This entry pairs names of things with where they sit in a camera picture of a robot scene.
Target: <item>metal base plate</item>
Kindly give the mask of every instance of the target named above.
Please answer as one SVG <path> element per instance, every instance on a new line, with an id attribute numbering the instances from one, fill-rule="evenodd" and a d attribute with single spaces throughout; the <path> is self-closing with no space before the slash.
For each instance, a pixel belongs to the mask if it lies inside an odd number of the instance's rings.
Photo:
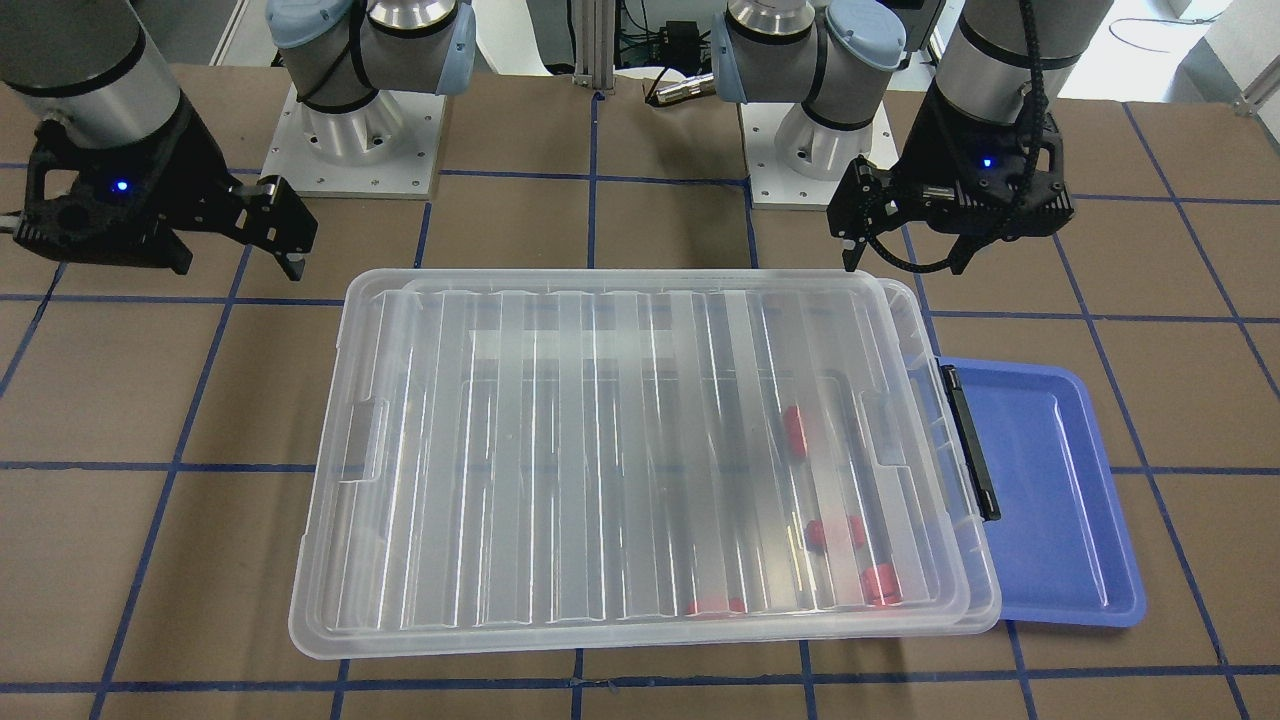
<path id="1" fill-rule="evenodd" d="M 428 200 L 444 123 L 444 97 L 422 92 L 392 92 L 412 132 L 401 138 L 396 155 L 376 165 L 329 163 L 311 150 L 302 132 L 297 91 L 291 86 L 262 163 L 262 174 L 283 176 L 305 197 L 387 197 Z"/>
<path id="2" fill-rule="evenodd" d="M 751 202 L 756 208 L 774 210 L 826 210 L 840 183 L 817 181 L 792 170 L 778 158 L 773 145 L 782 118 L 791 110 L 791 105 L 749 102 L 740 108 L 746 167 L 751 172 Z M 897 163 L 897 147 L 893 146 L 893 133 L 888 129 L 884 105 L 876 110 L 872 128 L 876 140 L 869 159 L 878 168 L 890 168 Z"/>

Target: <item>clear plastic box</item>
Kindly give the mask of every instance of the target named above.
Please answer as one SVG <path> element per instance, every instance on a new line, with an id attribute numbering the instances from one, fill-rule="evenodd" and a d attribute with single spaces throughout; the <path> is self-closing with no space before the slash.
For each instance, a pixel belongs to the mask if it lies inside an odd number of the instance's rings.
<path id="1" fill-rule="evenodd" d="M 338 659 L 982 632 L 957 446 L 899 283 L 374 270 L 291 634 Z"/>

